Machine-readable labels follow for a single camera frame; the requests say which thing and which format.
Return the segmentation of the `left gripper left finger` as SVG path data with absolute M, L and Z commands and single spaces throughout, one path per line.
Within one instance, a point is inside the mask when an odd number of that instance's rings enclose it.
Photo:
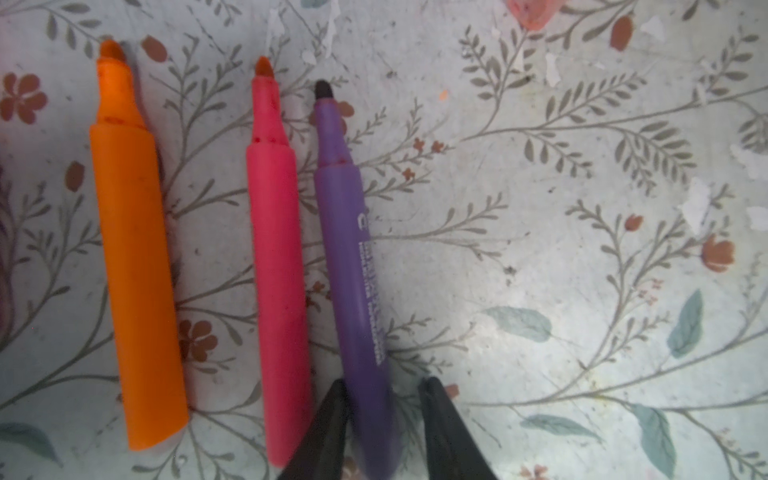
M 340 480 L 351 408 L 343 379 L 335 380 L 279 480 Z

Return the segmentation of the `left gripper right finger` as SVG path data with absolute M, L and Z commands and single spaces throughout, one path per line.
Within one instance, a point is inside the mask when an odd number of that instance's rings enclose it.
M 442 382 L 437 377 L 426 378 L 418 393 L 429 478 L 497 480 Z

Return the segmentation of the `purple marker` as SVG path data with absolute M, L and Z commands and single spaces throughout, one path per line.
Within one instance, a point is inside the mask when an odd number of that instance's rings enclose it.
M 314 93 L 315 193 L 359 465 L 369 479 L 389 479 L 400 448 L 362 176 L 330 83 L 317 81 Z

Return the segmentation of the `pink marker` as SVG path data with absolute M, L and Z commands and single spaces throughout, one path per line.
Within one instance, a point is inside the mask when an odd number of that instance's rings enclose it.
M 309 428 L 313 407 L 297 160 L 268 58 L 257 60 L 251 87 L 246 164 L 265 439 L 269 462 L 284 468 Z

